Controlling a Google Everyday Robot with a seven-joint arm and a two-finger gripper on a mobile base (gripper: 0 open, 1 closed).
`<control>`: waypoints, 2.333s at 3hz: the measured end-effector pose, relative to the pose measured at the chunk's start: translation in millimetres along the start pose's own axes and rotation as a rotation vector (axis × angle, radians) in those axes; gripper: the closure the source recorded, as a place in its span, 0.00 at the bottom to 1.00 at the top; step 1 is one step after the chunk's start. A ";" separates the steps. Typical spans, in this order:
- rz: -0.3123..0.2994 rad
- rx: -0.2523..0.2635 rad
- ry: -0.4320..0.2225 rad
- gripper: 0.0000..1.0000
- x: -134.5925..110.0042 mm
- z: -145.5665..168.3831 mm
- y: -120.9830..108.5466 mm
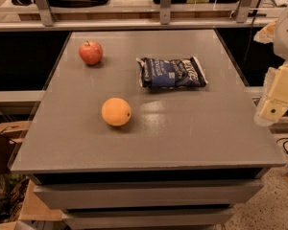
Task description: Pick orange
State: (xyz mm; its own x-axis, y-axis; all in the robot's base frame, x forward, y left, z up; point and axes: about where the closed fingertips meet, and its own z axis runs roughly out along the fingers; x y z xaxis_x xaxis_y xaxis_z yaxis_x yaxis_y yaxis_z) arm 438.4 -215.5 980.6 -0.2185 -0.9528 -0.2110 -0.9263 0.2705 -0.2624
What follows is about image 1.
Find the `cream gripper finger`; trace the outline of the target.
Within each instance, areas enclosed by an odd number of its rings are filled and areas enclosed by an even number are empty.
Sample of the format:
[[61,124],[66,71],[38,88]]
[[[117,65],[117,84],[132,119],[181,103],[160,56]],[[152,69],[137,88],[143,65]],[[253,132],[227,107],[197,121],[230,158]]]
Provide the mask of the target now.
[[253,40],[258,43],[272,43],[274,41],[276,22],[272,21],[255,34]]
[[269,68],[264,79],[263,93],[254,121],[268,127],[279,121],[288,110],[288,60],[277,69]]

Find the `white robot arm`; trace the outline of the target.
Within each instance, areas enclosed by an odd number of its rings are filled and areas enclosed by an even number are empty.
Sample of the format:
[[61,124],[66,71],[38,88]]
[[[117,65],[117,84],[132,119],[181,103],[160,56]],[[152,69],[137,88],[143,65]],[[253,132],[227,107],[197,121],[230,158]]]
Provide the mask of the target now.
[[257,42],[272,41],[275,55],[284,59],[277,69],[268,69],[254,115],[258,125],[268,127],[278,122],[288,110],[288,6],[276,22],[264,27],[254,39]]

